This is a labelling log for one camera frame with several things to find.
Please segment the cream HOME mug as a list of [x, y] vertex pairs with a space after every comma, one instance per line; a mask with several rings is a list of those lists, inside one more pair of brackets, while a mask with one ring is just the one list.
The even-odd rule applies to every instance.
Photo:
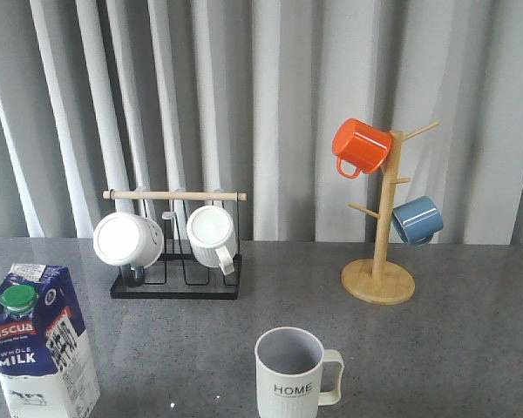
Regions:
[[[321, 390], [323, 366], [337, 364], [334, 387]], [[344, 362], [312, 333], [298, 327], [277, 327], [255, 344], [256, 403], [260, 417], [315, 417], [321, 406], [342, 397]]]

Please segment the blue white Pascual milk carton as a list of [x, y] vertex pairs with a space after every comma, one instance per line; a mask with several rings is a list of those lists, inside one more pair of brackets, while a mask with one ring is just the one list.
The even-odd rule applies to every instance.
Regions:
[[0, 383], [13, 417], [87, 417], [100, 397], [67, 267], [14, 264], [0, 285]]

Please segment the white ribbed mug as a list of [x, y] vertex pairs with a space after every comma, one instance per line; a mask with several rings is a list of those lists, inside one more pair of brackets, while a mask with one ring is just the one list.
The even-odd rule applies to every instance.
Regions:
[[194, 257], [203, 265], [234, 272], [237, 241], [229, 212], [218, 206], [202, 206], [187, 221], [187, 237]]

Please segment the black metal mug rack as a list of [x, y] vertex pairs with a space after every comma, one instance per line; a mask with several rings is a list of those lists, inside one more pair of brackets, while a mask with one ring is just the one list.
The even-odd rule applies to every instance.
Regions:
[[[235, 300], [241, 283], [240, 203], [247, 199], [245, 192], [176, 192], [115, 191], [103, 192], [103, 197], [116, 202], [165, 200], [167, 210], [160, 218], [164, 243], [160, 256], [150, 267], [121, 266], [110, 295], [114, 299], [184, 299]], [[222, 272], [219, 266], [204, 266], [196, 259], [185, 226], [195, 203], [196, 208], [219, 207], [231, 215], [236, 250], [232, 271]]]

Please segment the orange enamel mug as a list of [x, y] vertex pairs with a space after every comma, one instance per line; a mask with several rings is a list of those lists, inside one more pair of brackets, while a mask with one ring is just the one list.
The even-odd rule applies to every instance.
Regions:
[[349, 118], [342, 123], [332, 141], [337, 171], [348, 179], [361, 172], [372, 173], [386, 160], [393, 143], [388, 131]]

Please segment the white smooth mug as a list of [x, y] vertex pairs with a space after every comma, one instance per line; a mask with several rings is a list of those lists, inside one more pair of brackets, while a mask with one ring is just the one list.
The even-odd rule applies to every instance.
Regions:
[[127, 286], [145, 283], [145, 270], [160, 257], [165, 238], [149, 218], [114, 212], [99, 221], [93, 233], [93, 249], [107, 265], [118, 266]]

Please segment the wooden mug tree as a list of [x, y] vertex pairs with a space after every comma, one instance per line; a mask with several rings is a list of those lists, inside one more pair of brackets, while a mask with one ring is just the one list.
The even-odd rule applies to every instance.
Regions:
[[391, 150], [381, 165], [383, 175], [378, 211], [373, 212], [358, 204], [349, 203], [350, 207], [377, 219], [373, 257], [354, 260], [341, 272], [341, 282], [345, 290], [360, 300], [378, 305], [396, 305], [406, 302], [414, 294], [415, 282], [411, 274], [387, 260], [392, 211], [397, 186], [411, 181], [409, 178], [398, 176], [403, 142], [438, 125], [439, 122], [435, 121], [407, 134], [391, 131]]

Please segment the blue enamel mug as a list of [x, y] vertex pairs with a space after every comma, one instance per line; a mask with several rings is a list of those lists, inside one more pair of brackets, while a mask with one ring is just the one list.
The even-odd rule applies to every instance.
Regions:
[[392, 225], [408, 245], [423, 246], [444, 227], [441, 212], [428, 196], [404, 203], [393, 209]]

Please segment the grey pleated curtain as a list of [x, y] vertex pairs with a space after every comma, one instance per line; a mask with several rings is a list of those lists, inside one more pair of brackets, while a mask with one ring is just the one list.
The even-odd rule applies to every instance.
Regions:
[[378, 174], [347, 118], [404, 145], [440, 243], [523, 244], [523, 1], [0, 1], [0, 236], [88, 238], [108, 189], [245, 192], [244, 239], [366, 242]]

